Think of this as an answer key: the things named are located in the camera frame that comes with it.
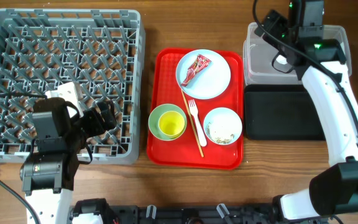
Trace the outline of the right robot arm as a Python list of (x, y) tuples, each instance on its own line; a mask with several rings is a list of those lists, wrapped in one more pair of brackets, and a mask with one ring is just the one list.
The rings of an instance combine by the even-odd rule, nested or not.
[(358, 104), (347, 59), (336, 39), (324, 38), (324, 3), (290, 1), (288, 15), (271, 10), (256, 34), (294, 68), (316, 108), (329, 168), (308, 188), (273, 199), (271, 222), (302, 222), (358, 212)]

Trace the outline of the green plastic bowl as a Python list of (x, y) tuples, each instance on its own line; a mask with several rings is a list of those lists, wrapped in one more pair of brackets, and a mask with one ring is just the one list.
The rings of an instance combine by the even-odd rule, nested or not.
[(179, 138), (184, 133), (186, 126), (185, 126), (184, 131), (179, 135), (179, 137), (177, 137), (175, 139), (169, 139), (168, 137), (166, 137), (158, 128), (158, 120), (161, 117), (161, 115), (167, 111), (177, 111), (177, 112), (181, 113), (182, 116), (185, 118), (185, 123), (187, 126), (187, 118), (186, 118), (184, 111), (177, 105), (173, 105), (173, 104), (163, 104), (163, 105), (159, 105), (155, 109), (153, 109), (153, 111), (151, 112), (151, 114), (149, 116), (148, 125), (149, 125), (149, 130), (154, 137), (156, 137), (159, 140), (163, 140), (163, 141), (172, 141), (172, 140)]

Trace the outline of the light blue small bowl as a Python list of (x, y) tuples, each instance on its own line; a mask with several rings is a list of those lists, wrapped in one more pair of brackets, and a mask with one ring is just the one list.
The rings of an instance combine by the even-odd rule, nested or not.
[(227, 146), (235, 143), (242, 135), (242, 121), (235, 111), (219, 107), (205, 116), (203, 129), (211, 142)]

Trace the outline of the red snack wrapper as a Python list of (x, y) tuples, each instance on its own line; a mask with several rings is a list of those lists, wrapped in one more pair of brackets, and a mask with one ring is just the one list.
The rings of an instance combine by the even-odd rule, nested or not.
[(180, 84), (181, 86), (187, 86), (194, 77), (201, 72), (204, 68), (208, 67), (211, 60), (204, 55), (198, 54), (196, 60), (189, 66), (185, 80)]

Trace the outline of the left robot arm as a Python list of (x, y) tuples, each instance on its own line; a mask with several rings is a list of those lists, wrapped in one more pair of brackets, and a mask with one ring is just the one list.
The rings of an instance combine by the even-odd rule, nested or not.
[(70, 116), (73, 103), (47, 98), (34, 105), (37, 138), (23, 163), (20, 176), (28, 223), (119, 223), (106, 199), (82, 200), (71, 207), (75, 174), (82, 161), (77, 154), (89, 150), (87, 139), (114, 128), (114, 106), (97, 103), (83, 113)]

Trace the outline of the yellow plastic cup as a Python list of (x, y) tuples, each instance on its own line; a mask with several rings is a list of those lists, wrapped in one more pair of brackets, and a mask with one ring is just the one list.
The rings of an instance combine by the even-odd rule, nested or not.
[(169, 139), (179, 137), (185, 126), (185, 118), (177, 111), (167, 111), (158, 120), (159, 130)]

